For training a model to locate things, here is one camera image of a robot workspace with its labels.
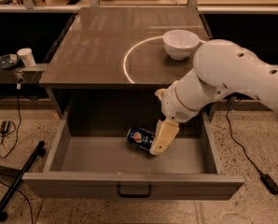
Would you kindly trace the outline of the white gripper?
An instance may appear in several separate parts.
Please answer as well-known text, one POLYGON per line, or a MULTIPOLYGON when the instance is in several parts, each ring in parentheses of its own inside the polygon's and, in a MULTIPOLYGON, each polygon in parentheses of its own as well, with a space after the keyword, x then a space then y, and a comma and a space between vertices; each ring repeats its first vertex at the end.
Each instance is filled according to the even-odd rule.
POLYGON ((178 123, 186 123, 198 115, 197 111, 181 104, 175 88, 174 82, 168 89, 155 91, 155 96, 161 101, 161 112, 167 118, 159 120, 156 126, 155 138, 149 150, 155 156, 163 153, 173 142, 179 132, 178 123))

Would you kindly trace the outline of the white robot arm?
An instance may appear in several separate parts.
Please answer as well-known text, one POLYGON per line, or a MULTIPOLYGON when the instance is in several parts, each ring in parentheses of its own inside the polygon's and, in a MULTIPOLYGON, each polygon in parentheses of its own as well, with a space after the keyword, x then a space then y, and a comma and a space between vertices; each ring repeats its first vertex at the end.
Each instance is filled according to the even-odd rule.
POLYGON ((278 67, 227 40, 204 43, 195 52, 193 68, 169 88, 155 92, 165 120, 157 124, 150 153, 164 152, 181 123, 234 92, 251 97, 278 114, 278 67))

